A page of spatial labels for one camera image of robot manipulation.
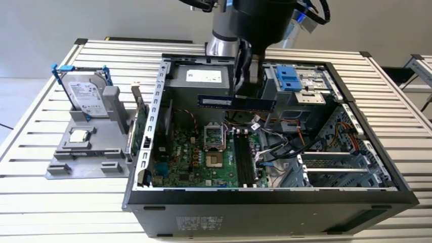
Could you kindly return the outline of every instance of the blue drive bracket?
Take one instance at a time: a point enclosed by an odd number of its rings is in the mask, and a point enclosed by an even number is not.
[[[276,66],[276,77],[282,82],[283,91],[300,91],[302,82],[298,77],[296,69],[291,66]]]
[[[74,65],[63,65],[62,67],[59,67],[58,69],[58,65],[54,64],[51,66],[51,72],[58,80],[58,83],[62,85],[63,87],[63,90],[66,91],[67,93],[67,97],[68,97],[68,100],[72,104],[72,110],[78,110],[75,105],[74,105],[74,102],[72,102],[72,99],[70,97],[70,94],[67,92],[67,89],[66,89],[66,86],[64,86],[64,83],[62,81],[62,76],[67,73],[67,72],[74,72],[74,71],[103,71],[104,73],[104,77],[106,77],[106,80],[107,80],[107,85],[108,86],[114,86],[114,81],[111,79],[111,73],[110,73],[110,68],[104,65],[102,68],[87,68],[87,67],[75,67]]]

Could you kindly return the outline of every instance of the aluminum table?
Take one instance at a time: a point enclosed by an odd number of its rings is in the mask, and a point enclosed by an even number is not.
[[[62,64],[111,68],[126,107],[130,83],[151,101],[162,53],[204,55],[196,44],[90,40]],[[332,62],[420,205],[355,236],[240,237],[168,241],[432,242],[432,125],[371,57],[360,52],[268,49],[267,58]],[[132,213],[122,212],[127,178],[46,180],[71,119],[67,95],[52,77],[0,147],[0,242],[143,242]]]

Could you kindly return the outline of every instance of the white floor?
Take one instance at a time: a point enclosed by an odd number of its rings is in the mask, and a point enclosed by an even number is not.
[[[0,78],[0,123],[15,127],[48,79]],[[0,126],[0,144],[11,130]]]

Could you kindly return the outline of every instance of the barcode sticker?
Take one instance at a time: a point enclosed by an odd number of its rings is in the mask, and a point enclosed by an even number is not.
[[[262,127],[262,125],[260,125],[259,123],[255,123],[255,124],[251,126],[251,128],[252,128],[254,130],[259,129],[260,127]]]
[[[187,71],[187,82],[222,83],[223,72],[218,70],[195,70]]]

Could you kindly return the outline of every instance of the green circuit board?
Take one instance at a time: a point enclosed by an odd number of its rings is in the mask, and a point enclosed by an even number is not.
[[[176,130],[172,144],[172,156],[167,165],[156,164],[154,186],[156,187],[238,187],[238,168],[235,157],[235,142],[231,134],[227,134],[227,148],[223,152],[203,150],[203,130],[191,142],[190,130]],[[250,136],[251,149],[256,150],[259,138],[256,134]],[[256,182],[258,187],[267,187],[267,176]]]

